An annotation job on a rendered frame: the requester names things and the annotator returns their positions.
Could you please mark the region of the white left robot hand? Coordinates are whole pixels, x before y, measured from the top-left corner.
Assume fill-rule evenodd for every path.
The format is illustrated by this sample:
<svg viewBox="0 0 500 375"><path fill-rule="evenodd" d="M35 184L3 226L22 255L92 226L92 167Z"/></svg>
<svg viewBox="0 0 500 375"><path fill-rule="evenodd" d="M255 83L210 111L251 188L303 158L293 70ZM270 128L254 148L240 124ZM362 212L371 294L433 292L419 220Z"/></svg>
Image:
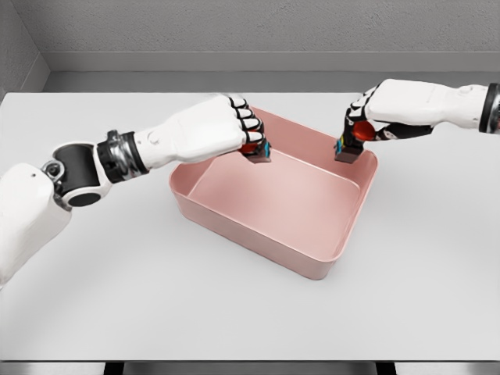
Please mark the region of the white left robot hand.
<svg viewBox="0 0 500 375"><path fill-rule="evenodd" d="M243 98L217 95L175 115L177 158L194 163L225 155L265 135L264 123Z"/></svg>

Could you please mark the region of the pink rectangular basket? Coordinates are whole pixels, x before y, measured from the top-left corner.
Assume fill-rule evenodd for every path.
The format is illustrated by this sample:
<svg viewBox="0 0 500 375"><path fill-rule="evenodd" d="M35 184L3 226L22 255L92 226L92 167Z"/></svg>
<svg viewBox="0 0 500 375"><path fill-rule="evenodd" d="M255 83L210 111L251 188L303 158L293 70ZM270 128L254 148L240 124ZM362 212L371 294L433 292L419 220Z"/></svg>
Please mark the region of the pink rectangular basket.
<svg viewBox="0 0 500 375"><path fill-rule="evenodd" d="M232 152L183 163L170 189L191 221L304 277L323 279L340 258L376 174L365 151L334 158L334 137L261 109L269 162Z"/></svg>

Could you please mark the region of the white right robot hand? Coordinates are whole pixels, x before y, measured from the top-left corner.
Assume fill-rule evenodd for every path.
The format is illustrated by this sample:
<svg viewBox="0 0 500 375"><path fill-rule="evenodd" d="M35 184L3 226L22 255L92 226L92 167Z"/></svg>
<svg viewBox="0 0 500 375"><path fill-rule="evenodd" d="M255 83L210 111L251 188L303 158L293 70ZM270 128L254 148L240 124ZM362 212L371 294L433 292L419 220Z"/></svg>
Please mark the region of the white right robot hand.
<svg viewBox="0 0 500 375"><path fill-rule="evenodd" d="M373 141L427 136L434 129L430 99L435 88L420 81L386 79L348 107L345 121L371 123L376 131Z"/></svg>

